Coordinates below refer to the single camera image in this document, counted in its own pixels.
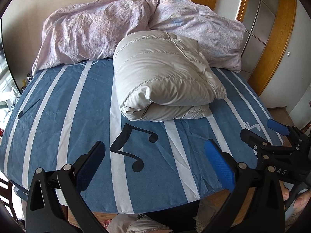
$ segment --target beige wall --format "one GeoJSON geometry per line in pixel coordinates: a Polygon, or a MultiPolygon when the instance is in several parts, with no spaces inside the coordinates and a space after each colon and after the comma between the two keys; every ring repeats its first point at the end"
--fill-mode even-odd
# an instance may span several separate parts
{"type": "Polygon", "coordinates": [[[31,72],[41,46],[44,20],[62,6],[94,0],[13,0],[3,15],[3,43],[18,85],[31,72]]]}

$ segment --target silver bolt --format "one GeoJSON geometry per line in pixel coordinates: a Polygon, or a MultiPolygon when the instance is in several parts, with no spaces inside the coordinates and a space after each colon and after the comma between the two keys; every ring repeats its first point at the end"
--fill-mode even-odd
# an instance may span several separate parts
{"type": "Polygon", "coordinates": [[[68,170],[71,169],[71,165],[69,165],[69,164],[64,165],[63,169],[64,169],[65,171],[68,171],[68,170]]]}
{"type": "Polygon", "coordinates": [[[243,162],[240,162],[240,163],[238,164],[238,166],[239,166],[239,168],[241,168],[241,169],[246,169],[246,167],[247,167],[247,165],[246,165],[245,163],[243,163],[243,162]]]}
{"type": "Polygon", "coordinates": [[[42,168],[41,168],[41,167],[39,167],[39,168],[36,169],[36,174],[39,174],[39,173],[41,173],[41,172],[42,172],[42,168]]]}
{"type": "Polygon", "coordinates": [[[275,171],[275,169],[274,169],[273,166],[268,166],[268,170],[269,170],[270,172],[274,172],[274,171],[275,171]]]}

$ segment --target folded blanket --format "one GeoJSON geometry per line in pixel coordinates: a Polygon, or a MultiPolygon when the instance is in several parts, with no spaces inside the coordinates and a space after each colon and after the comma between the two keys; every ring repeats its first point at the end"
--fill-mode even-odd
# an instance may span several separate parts
{"type": "Polygon", "coordinates": [[[150,29],[198,40],[211,66],[241,70],[245,27],[239,21],[189,0],[97,0],[60,8],[46,19],[32,73],[112,57],[125,36],[150,29]]]}
{"type": "Polygon", "coordinates": [[[119,108],[129,120],[202,118],[209,103],[226,97],[194,39],[135,32],[118,44],[113,62],[119,108]]]}

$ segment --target black pants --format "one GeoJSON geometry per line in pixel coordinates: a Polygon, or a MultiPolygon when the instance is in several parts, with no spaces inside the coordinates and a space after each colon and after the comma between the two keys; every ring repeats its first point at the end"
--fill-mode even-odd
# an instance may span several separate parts
{"type": "Polygon", "coordinates": [[[200,201],[194,201],[178,207],[156,212],[145,213],[152,220],[168,226],[173,232],[194,230],[196,223],[193,219],[197,215],[200,201]]]}

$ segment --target mattress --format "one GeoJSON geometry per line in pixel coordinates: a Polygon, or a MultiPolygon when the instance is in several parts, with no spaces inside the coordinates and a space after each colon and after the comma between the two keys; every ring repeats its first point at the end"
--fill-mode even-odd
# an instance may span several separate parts
{"type": "MultiPolygon", "coordinates": [[[[254,168],[255,152],[241,141],[240,131],[248,128],[273,145],[281,145],[282,139],[267,128],[269,113],[237,73],[212,70],[225,86],[227,98],[213,101],[207,118],[158,123],[132,122],[121,115],[112,59],[40,71],[7,124],[0,170],[28,190],[36,168],[58,170],[102,141],[106,156],[81,192],[92,211],[158,211],[215,193],[223,188],[205,157],[206,140],[214,139],[237,162],[254,168]],[[124,125],[132,131],[120,150],[139,157],[143,169],[134,171],[133,157],[109,151],[124,125]]],[[[66,204],[60,191],[58,196],[66,204]]]]}

